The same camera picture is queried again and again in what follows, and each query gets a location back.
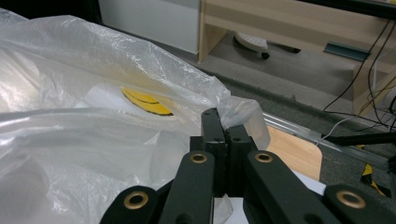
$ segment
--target white cable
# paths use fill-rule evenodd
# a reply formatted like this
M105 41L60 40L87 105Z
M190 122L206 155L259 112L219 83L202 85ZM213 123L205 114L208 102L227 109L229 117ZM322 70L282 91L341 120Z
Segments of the white cable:
M361 107L361 110L359 111L359 114L358 114L358 115L355 115L355 116L353 116L353 117L351 117L351 118L342 119L342 120L338 121L336 124L334 124L334 126L332 126L332 129L330 130L330 132L329 132L326 136L320 138L320 139L317 141L316 146L318 146L325 138L329 137L329 136L332 134L332 132L334 132L335 128L336 128L339 124L341 124L341 123L343 123L343 122L345 122L345 121L347 121L347 120L350 120L350 119L358 118L359 115L361 114L361 112L363 112L363 110L364 110L373 100L374 100L374 99L372 99L372 100L368 101L366 104L364 104L364 105Z
M338 121L338 123L336 123L334 126L332 126L332 129L330 130L330 132L329 132L326 136L320 138L320 140L317 141L316 146L318 146L325 138L329 137L329 136L332 134L332 132L334 131L334 129L335 129L340 123L345 122L345 121L350 120L350 119L355 119L355 118L356 118L356 116L355 116L355 117L352 117L352 118L347 118L347 119L343 119L343 120Z

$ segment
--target floor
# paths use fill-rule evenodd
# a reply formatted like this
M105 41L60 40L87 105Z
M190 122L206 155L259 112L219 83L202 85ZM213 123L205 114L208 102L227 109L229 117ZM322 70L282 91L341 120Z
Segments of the floor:
M264 60L257 52L235 41L233 32L229 32L201 63L197 62L196 55L159 45L200 69L222 74L319 110L323 110L349 85L353 68L356 66L354 63L305 50L294 53L292 48L271 42L270 58ZM380 103L379 107L386 109L387 105ZM351 90L328 110L352 113ZM378 111L378 116L388 124L393 122L393 117L389 113ZM374 111L366 118L377 121ZM375 125L364 119L354 121L367 126ZM384 132L388 130L382 126L376 128Z
M218 74L219 77L226 77L218 78L232 94L255 99L262 106L263 111L313 131L328 133L337 121L350 117L334 118L323 113L322 110L351 82L352 70L355 66L353 63L319 56L304 50L296 54L293 49L276 43L269 43L271 56L265 61L256 52L234 41L232 32L228 33L201 63L197 63L196 55L156 44L187 63L206 71L209 75ZM329 107L329 110L351 113L351 91ZM376 120L374 112L371 112L367 118ZM393 121L391 115L385 114L383 120L387 119L390 119L388 122ZM372 122L363 119L350 120L339 125L334 135L359 134L355 130L373 125ZM376 127L369 131L387 132L388 129ZM392 199L381 196L360 182L364 161L350 158L327 147L319 146L319 148L322 152L320 182L326 185L353 186L376 198L383 206L396 213ZM396 146L390 144L367 146L366 150L384 158L396 155ZM386 170L375 168L373 174L377 184L390 188L389 174Z

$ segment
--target desk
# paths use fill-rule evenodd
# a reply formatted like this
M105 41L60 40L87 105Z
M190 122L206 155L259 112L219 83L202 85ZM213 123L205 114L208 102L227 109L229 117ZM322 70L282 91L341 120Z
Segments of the desk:
M322 7L294 0L202 0L200 12L199 61L225 36L227 30L259 36L276 43L318 54L337 57L356 65L347 58L334 56L323 50L329 42L336 42L368 50L387 23L387 20L340 9ZM386 35L378 41L372 55L380 50ZM383 52L396 45L394 35ZM367 71L374 57L363 70ZM377 89L396 85L396 52L378 64L382 74ZM358 113L366 102L367 76L360 74L353 86L354 112ZM379 102L389 90L380 92Z
M291 170L319 181L322 154L314 144L268 126L271 142L267 150L274 152Z

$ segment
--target plastic bag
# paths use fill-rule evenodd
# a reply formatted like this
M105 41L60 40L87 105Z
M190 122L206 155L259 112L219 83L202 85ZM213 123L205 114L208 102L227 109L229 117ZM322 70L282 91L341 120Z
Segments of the plastic bag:
M1 9L0 27L6 223L98 223L122 190L160 188L211 107L225 129L244 124L258 148L269 144L257 102L231 96L215 77L147 41L74 17L28 21ZM136 96L171 115L134 104ZM217 204L222 223L230 204Z

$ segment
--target yellow tool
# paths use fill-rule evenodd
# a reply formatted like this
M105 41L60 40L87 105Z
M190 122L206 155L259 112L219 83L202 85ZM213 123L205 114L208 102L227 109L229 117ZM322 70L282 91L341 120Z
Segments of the yellow tool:
M159 116L173 116L172 111L148 94L127 88L122 88L121 91L131 103L151 114Z

